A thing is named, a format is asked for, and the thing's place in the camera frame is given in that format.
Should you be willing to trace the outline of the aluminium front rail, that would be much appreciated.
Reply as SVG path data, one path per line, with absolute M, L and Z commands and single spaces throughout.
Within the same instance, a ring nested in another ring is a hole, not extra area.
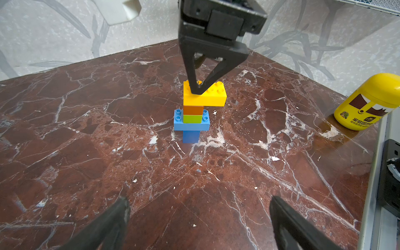
M 377 148 L 372 160 L 357 245 L 359 250 L 398 250 L 400 248 L 400 218 L 383 208 L 378 201 L 383 148 L 388 139 L 400 143 L 399 108 L 380 121 Z

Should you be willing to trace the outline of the orange small lego brick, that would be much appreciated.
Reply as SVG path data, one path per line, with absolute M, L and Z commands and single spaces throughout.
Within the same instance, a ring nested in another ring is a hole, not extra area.
M 202 115 L 203 110 L 203 106 L 183 106 L 184 115 Z

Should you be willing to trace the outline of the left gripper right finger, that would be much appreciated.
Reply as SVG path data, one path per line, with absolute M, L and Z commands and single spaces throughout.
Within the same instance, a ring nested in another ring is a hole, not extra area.
M 269 212 L 278 249 L 340 249 L 338 245 L 309 223 L 281 197 L 272 197 Z

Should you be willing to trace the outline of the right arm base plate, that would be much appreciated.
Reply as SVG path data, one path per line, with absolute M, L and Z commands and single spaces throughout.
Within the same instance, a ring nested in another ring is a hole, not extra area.
M 384 143 L 378 201 L 383 208 L 400 217 L 400 144 L 393 139 Z

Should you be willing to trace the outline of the light blue long lego brick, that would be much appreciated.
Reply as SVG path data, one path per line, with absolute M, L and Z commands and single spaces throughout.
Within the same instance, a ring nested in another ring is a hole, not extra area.
M 208 131 L 210 128 L 209 112 L 204 109 L 201 123 L 184 123 L 182 109 L 174 110 L 174 130 L 175 131 Z

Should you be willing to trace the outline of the green small lego brick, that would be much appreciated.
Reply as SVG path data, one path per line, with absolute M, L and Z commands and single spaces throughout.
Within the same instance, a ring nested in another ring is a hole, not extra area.
M 183 123 L 185 124 L 201 124 L 202 115 L 183 115 Z

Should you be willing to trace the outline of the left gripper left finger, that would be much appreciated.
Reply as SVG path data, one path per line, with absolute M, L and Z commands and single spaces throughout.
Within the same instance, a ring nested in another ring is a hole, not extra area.
M 130 205 L 119 197 L 100 216 L 71 238 L 60 250 L 120 250 L 125 242 Z

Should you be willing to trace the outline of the dark blue small lego brick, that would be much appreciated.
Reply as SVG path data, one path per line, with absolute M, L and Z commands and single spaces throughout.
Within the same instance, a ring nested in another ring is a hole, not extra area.
M 196 144 L 199 141 L 200 131 L 183 131 L 182 143 Z

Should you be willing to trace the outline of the yellow bottle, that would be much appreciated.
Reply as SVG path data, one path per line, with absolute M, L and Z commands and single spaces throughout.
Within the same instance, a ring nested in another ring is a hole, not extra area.
M 400 107 L 400 77 L 381 73 L 370 77 L 334 112 L 342 126 L 362 131 Z

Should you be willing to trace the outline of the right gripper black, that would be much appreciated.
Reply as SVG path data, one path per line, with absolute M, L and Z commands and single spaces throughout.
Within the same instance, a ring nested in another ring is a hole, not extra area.
M 248 58 L 249 49 L 237 38 L 260 34 L 267 13 L 256 1 L 179 1 L 178 6 L 179 45 L 191 93 L 202 95 Z M 223 59 L 202 84 L 197 83 L 195 53 Z

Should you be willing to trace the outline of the yellow long lego brick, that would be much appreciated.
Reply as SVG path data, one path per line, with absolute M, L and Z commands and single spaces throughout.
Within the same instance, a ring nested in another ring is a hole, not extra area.
M 183 105 L 184 106 L 207 106 L 224 107 L 227 100 L 227 93 L 223 82 L 215 82 L 202 95 L 192 94 L 189 81 L 183 83 Z

